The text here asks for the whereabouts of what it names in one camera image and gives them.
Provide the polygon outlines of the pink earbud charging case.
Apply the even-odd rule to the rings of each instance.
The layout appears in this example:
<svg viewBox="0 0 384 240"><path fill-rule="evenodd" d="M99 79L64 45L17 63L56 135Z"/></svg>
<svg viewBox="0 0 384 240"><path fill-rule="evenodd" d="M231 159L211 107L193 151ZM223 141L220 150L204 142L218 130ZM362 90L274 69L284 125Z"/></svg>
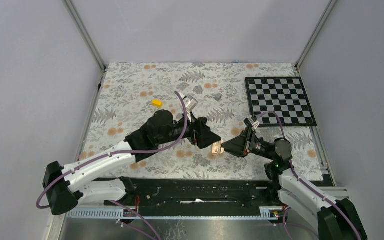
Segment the pink earbud charging case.
<svg viewBox="0 0 384 240"><path fill-rule="evenodd" d="M225 149L222 147L223 143L224 143L223 140L220 140L218 142L213 143L211 146L212 154L214 154L214 155L222 154L225 151Z"/></svg>

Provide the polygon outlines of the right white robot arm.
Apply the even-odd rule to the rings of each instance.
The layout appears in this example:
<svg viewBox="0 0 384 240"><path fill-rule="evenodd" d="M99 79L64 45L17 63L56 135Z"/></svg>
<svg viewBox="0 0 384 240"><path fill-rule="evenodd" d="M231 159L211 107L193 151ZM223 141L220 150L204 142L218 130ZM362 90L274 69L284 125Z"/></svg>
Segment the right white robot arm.
<svg viewBox="0 0 384 240"><path fill-rule="evenodd" d="M287 139L267 142L247 127L220 147L235 157L256 155L271 160L264 166L270 179L267 201L273 206L282 203L289 206L317 231L319 239L368 239L357 209L349 199L329 195L298 174L292 163L292 145Z"/></svg>

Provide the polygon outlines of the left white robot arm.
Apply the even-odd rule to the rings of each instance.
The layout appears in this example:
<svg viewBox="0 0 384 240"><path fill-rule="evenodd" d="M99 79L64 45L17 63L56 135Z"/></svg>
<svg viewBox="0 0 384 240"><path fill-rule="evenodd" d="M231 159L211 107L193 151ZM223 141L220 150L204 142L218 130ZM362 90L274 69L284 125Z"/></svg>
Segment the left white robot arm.
<svg viewBox="0 0 384 240"><path fill-rule="evenodd" d="M132 184L124 178L99 182L97 178L113 169L139 163L176 146L183 139L205 149L221 141L207 126L207 118L186 114L179 121L170 111L158 110L138 130L107 151L77 163L47 165L43 178L48 208L54 216L65 214L84 202L119 201L128 206L135 200Z"/></svg>

